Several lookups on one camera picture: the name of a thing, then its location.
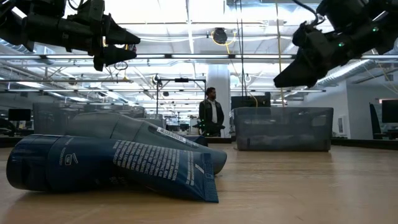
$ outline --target wooden table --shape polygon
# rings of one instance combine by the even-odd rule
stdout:
[[[2,223],[398,223],[398,152],[334,147],[327,152],[228,153],[216,183],[220,203],[152,193],[52,195],[13,189],[9,149],[0,149]]]

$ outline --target ceiling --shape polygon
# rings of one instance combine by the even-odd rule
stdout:
[[[279,1],[278,10],[274,1],[245,0],[242,12],[240,6],[235,10],[233,0],[106,0],[105,13],[110,13],[113,19],[123,28],[141,38],[141,43],[137,45],[138,54],[240,54],[239,43],[236,38],[238,25],[237,18],[243,21],[243,53],[244,54],[295,54],[297,47],[292,44],[293,33],[299,28],[300,23],[313,19],[313,14],[302,7],[292,3],[292,1]],[[316,8],[320,1],[303,1],[312,8]],[[65,17],[74,14],[73,10],[66,8]],[[228,35],[226,46],[216,45],[211,33],[216,27],[223,27]],[[318,28],[323,32],[333,30],[330,23],[326,20]],[[55,54],[69,54],[61,47],[46,45]],[[15,50],[10,50],[0,46],[0,52],[4,54],[20,54]],[[73,51],[73,54],[85,54],[85,52]],[[53,79],[92,79],[121,80],[124,77],[133,83],[78,83],[69,85],[59,83],[54,88],[84,89],[84,88],[103,88],[103,89],[128,89],[128,90],[149,90],[154,87],[152,77],[158,74],[161,78],[196,78],[205,79],[208,75],[208,65],[212,63],[227,63],[228,70],[232,76],[240,76],[242,64],[235,60],[233,65],[229,60],[217,62],[214,60],[175,60],[175,59],[135,59],[128,61],[129,66],[126,70],[118,71],[114,67],[98,72],[92,67],[92,60],[56,60],[52,65],[38,63],[33,60],[8,60],[7,63],[28,69],[37,74],[37,77],[44,77],[47,67],[47,76],[51,74]],[[281,69],[288,66],[290,61],[283,61]],[[244,71],[249,75],[249,89],[274,89],[272,79],[279,74],[279,64],[275,60],[250,61],[244,63]],[[380,68],[371,70],[371,73],[380,72]],[[367,74],[361,74],[357,78],[363,78]],[[368,85],[376,82],[367,81]],[[190,99],[201,100],[204,93],[201,91],[199,83],[174,83],[170,82],[164,89],[197,89],[196,93],[173,93],[170,96],[161,96],[164,103],[172,100]],[[234,80],[231,89],[239,90],[241,85]],[[62,96],[72,96],[74,93],[58,93]],[[239,95],[239,92],[232,92],[232,95]],[[154,107],[155,93],[117,93],[119,98],[127,100],[129,103],[141,103]],[[87,98],[87,93],[80,95]],[[91,101],[109,101],[120,103],[112,96],[98,96],[90,93]],[[185,105],[182,101],[180,111],[190,110],[197,113],[197,106]],[[167,105],[162,105],[165,111],[178,111],[171,109]]]

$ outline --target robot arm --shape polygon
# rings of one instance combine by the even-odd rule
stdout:
[[[87,0],[77,14],[63,19],[67,0],[0,0],[0,38],[30,51],[34,42],[87,51],[94,56],[94,67],[106,66],[137,57],[134,45],[140,38],[119,27],[111,15],[104,15],[104,0]],[[11,10],[17,7],[27,16]],[[115,44],[126,45],[119,49]]]
[[[394,0],[323,0],[313,13],[326,16],[334,31],[322,33],[316,28],[318,19],[302,23],[292,39],[299,47],[296,58],[274,78],[276,87],[312,87],[332,68],[371,49],[386,53],[398,37],[398,2]]]

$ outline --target blue tube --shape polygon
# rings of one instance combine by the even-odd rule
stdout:
[[[218,202],[211,155],[113,139],[31,135],[11,151],[18,189],[76,192],[140,183],[174,197]]]

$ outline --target white shirt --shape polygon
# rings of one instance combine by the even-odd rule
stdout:
[[[211,121],[213,122],[213,123],[217,123],[217,107],[216,107],[216,102],[215,101],[211,101],[211,100],[208,100],[209,101],[209,103],[211,104],[211,113],[212,113],[212,119],[211,119]]]

